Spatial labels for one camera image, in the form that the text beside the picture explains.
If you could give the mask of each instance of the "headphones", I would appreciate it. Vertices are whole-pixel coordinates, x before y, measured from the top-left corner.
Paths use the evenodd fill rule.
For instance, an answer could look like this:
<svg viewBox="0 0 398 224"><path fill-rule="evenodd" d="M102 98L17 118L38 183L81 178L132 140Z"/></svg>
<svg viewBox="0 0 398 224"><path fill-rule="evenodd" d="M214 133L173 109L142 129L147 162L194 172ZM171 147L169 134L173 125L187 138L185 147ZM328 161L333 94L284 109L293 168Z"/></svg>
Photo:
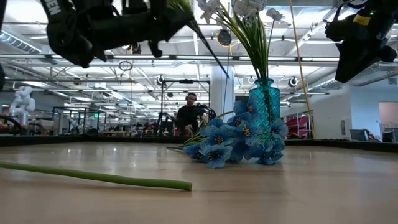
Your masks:
<svg viewBox="0 0 398 224"><path fill-rule="evenodd" d="M195 97L195 101L197 100L197 95L194 94L194 93L188 93L188 94L185 96L185 100L188 100L188 96L190 96L190 95Z"/></svg>

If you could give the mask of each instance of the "yellow label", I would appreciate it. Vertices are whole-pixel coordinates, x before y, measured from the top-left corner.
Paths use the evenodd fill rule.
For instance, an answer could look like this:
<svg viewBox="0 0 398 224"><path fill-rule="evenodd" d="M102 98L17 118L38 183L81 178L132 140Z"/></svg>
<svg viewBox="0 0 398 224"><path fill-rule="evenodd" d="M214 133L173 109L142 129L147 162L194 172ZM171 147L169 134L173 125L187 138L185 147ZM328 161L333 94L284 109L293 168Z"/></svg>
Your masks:
<svg viewBox="0 0 398 224"><path fill-rule="evenodd" d="M371 20L370 17L364 17L364 16L360 16L360 15L356 15L354 18L354 22L357 22L361 25L367 26L369 24L369 21Z"/></svg>

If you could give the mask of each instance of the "white flower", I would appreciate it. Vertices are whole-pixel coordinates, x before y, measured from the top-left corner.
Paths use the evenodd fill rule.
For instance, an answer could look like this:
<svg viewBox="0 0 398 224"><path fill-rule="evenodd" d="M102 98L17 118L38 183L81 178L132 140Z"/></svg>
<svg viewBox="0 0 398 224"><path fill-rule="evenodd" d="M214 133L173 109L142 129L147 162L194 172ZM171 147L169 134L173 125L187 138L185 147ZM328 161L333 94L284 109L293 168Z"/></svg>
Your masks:
<svg viewBox="0 0 398 224"><path fill-rule="evenodd" d="M282 19L283 14L274 8L267 10L267 16L271 17L274 21L279 21Z"/></svg>
<svg viewBox="0 0 398 224"><path fill-rule="evenodd" d="M197 0L198 7L203 10L203 14L200 16L200 19L205 19L207 24L210 24L211 16L217 11L220 6L220 0Z"/></svg>
<svg viewBox="0 0 398 224"><path fill-rule="evenodd" d="M267 0L233 0L235 13L248 18L264 10Z"/></svg>

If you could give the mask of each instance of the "pillar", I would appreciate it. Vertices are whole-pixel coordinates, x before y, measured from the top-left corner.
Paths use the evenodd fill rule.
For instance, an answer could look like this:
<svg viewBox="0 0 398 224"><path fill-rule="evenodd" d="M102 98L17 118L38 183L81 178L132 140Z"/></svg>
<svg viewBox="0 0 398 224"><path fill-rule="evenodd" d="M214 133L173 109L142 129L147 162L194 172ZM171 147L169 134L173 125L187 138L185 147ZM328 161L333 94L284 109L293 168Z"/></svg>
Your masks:
<svg viewBox="0 0 398 224"><path fill-rule="evenodd" d="M210 79L210 107L216 112L217 116L232 111L234 108L234 70L232 67L224 67L228 72L229 78L219 66L211 68ZM224 122L234 114L224 116Z"/></svg>

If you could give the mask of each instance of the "wall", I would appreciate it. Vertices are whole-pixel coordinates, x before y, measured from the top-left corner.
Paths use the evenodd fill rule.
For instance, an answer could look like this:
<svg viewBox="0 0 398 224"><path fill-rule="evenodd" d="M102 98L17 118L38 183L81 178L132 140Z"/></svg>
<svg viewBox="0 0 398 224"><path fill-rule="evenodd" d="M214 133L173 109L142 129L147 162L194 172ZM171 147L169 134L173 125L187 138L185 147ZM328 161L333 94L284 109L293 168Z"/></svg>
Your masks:
<svg viewBox="0 0 398 224"><path fill-rule="evenodd" d="M380 106L382 102L398 102L398 86L383 80L371 85L351 88L351 115L353 129L368 129L381 136Z"/></svg>
<svg viewBox="0 0 398 224"><path fill-rule="evenodd" d="M331 91L329 95L314 95L310 98L313 110L313 124L317 139L348 139L351 129L351 99L349 87ZM307 110L305 104L292 104L291 108L283 108L282 116L301 113ZM346 135L341 134L341 120L345 120Z"/></svg>
<svg viewBox="0 0 398 224"><path fill-rule="evenodd" d="M65 99L56 95L43 95L42 92L33 92L32 97L36 101L36 109L42 111L52 111L54 106L63 106ZM14 98L14 93L0 93L0 105L10 105Z"/></svg>
<svg viewBox="0 0 398 224"><path fill-rule="evenodd" d="M380 120L386 128L398 128L398 103L379 103Z"/></svg>

